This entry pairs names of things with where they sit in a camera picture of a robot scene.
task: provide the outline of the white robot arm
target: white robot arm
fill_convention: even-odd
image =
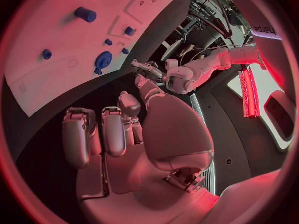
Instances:
[[[232,49],[218,48],[199,60],[191,61],[184,66],[170,68],[163,78],[166,87],[176,93],[186,94],[206,82],[213,71],[225,70],[232,64],[258,63],[265,69],[256,46],[242,46]]]

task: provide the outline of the dark floor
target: dark floor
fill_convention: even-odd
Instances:
[[[94,90],[72,104],[93,109],[100,123],[101,110],[115,106],[122,90],[134,95],[142,104],[139,119],[146,116],[145,106],[134,85],[134,75],[127,74]],[[178,95],[190,104],[188,95]],[[71,224],[85,223],[77,205],[75,185],[77,171],[65,161],[62,148],[61,122],[64,112],[57,114],[31,139],[16,164],[25,181],[36,195],[55,213]]]

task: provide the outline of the red light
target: red light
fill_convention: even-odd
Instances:
[[[251,69],[239,71],[239,78],[243,96],[243,116],[245,118],[259,117],[259,98]]]

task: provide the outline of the robotic arm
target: robotic arm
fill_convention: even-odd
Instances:
[[[191,61],[184,66],[174,65],[167,71],[166,75],[160,76],[154,82],[164,83],[173,92],[186,94],[206,82],[215,70],[228,69],[232,64],[250,63],[258,63],[262,69],[266,69],[256,46],[243,46],[232,49],[218,48],[204,59]],[[137,70],[140,67],[147,66],[147,71],[149,73],[154,71],[154,76],[157,73],[157,68],[151,68],[150,64],[141,64],[136,60],[131,64]]]

